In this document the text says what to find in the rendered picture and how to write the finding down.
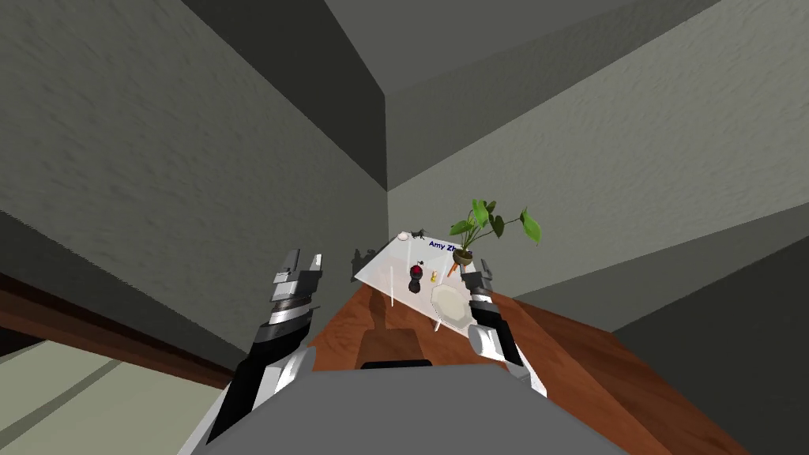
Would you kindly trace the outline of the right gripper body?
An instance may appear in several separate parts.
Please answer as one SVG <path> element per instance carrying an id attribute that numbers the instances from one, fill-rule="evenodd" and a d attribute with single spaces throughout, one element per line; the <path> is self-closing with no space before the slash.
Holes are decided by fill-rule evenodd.
<path id="1" fill-rule="evenodd" d="M 464 283 L 470 293 L 470 305 L 492 304 L 491 278 L 482 272 L 468 272 L 464 274 Z"/>

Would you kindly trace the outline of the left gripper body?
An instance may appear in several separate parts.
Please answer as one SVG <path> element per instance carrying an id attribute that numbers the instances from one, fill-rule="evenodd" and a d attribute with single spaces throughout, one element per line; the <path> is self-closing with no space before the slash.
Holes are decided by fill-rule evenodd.
<path id="1" fill-rule="evenodd" d="M 317 291 L 319 281 L 323 275 L 322 270 L 298 270 L 276 273 L 273 284 L 272 302 L 286 299 L 301 299 L 310 297 Z"/>

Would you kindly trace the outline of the pale octagonal plate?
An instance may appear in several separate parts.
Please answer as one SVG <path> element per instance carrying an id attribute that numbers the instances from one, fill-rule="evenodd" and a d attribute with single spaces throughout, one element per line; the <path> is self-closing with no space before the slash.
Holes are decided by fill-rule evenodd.
<path id="1" fill-rule="evenodd" d="M 476 323 L 468 304 L 468 298 L 449 285 L 440 284 L 433 288 L 431 304 L 440 322 L 453 329 L 462 331 Z"/>

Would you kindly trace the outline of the green potted plant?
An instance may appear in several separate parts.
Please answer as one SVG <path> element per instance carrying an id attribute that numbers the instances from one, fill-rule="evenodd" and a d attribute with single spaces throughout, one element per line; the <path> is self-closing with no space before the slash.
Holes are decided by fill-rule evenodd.
<path id="1" fill-rule="evenodd" d="M 468 266 L 473 262 L 472 252 L 469 250 L 472 243 L 485 235 L 502 237 L 505 227 L 509 224 L 519 223 L 524 233 L 539 245 L 542 239 L 542 230 L 538 222 L 529 214 L 528 208 L 521 210 L 520 215 L 505 221 L 500 215 L 495 215 L 495 201 L 472 200 L 472 208 L 468 215 L 450 227 L 450 236 L 460 236 L 461 245 L 453 250 L 453 267 Z"/>

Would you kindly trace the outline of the white table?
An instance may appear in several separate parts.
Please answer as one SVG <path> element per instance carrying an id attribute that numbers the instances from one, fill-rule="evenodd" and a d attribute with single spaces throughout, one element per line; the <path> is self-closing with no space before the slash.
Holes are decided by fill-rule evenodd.
<path id="1" fill-rule="evenodd" d="M 392 303 L 403 303 L 430 318 L 435 328 L 445 326 L 468 338 L 468 327 L 459 331 L 443 324 L 431 304 L 431 292 L 440 284 L 456 288 L 470 300 L 469 290 L 461 278 L 460 266 L 449 278 L 446 278 L 446 274 L 453 264 L 453 250 L 457 247 L 459 247 L 457 243 L 434 239 L 426 235 L 425 239 L 413 239 L 410 236 L 410 239 L 404 242 L 395 237 L 381 248 L 355 276 L 364 284 L 387 295 Z M 423 278 L 420 281 L 422 291 L 413 294 L 408 289 L 409 269 L 417 261 L 423 262 Z M 432 283 L 431 273 L 434 270 L 438 272 L 438 277 L 436 282 Z"/>

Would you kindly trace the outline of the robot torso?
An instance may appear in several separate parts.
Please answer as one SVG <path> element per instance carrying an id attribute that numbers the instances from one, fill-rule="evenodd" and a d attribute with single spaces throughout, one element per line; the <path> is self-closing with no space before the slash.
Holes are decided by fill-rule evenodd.
<path id="1" fill-rule="evenodd" d="M 493 363 L 312 371 L 296 359 L 213 438 L 223 407 L 177 455 L 671 455 L 612 400 L 566 410 Z"/>

